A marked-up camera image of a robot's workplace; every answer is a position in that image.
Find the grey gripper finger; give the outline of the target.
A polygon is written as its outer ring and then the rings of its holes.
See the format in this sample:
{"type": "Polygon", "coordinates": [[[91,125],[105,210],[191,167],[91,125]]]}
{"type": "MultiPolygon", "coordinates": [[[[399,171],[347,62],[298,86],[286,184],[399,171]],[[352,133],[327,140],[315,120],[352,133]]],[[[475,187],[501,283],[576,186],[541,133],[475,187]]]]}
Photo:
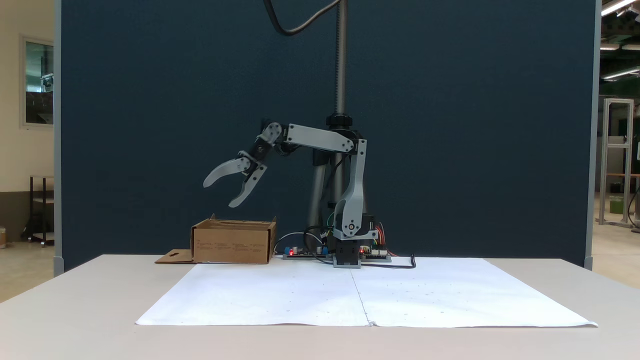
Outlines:
{"type": "Polygon", "coordinates": [[[207,188],[213,185],[217,180],[233,174],[243,173],[251,166],[251,160],[246,157],[239,157],[230,161],[223,162],[215,167],[202,182],[202,187],[207,188]]]}
{"type": "Polygon", "coordinates": [[[254,188],[263,177],[263,174],[267,169],[268,167],[264,164],[258,165],[250,174],[247,174],[245,180],[242,183],[240,193],[230,201],[228,206],[230,208],[237,208],[238,206],[240,206],[253,192],[254,188]]]}

